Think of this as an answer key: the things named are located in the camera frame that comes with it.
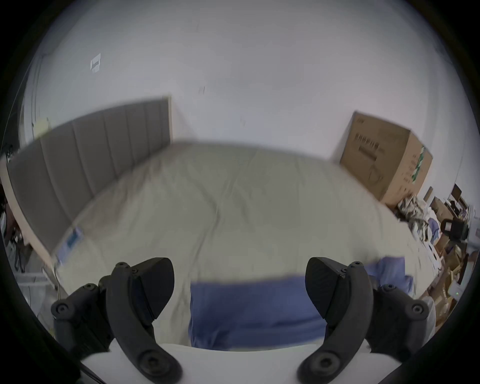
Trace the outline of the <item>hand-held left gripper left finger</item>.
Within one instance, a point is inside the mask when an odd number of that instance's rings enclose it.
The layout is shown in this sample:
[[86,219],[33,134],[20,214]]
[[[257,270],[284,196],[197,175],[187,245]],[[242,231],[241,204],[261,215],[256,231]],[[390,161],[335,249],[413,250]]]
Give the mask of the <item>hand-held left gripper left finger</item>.
[[176,384],[178,361],[157,344],[153,321],[172,297],[170,259],[116,264],[99,283],[87,283],[51,306],[57,342],[78,360],[107,352],[116,340],[129,362],[155,384]]

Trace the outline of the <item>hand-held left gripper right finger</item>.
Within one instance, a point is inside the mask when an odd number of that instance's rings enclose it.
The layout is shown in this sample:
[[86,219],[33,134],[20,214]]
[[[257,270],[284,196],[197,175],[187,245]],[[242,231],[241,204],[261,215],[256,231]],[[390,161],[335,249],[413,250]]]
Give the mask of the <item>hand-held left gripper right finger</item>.
[[303,384],[327,384],[351,363],[364,341],[399,363],[424,344],[429,309],[392,284],[378,285],[360,261],[346,266],[326,257],[309,259],[305,288],[326,321],[322,345],[297,369]]

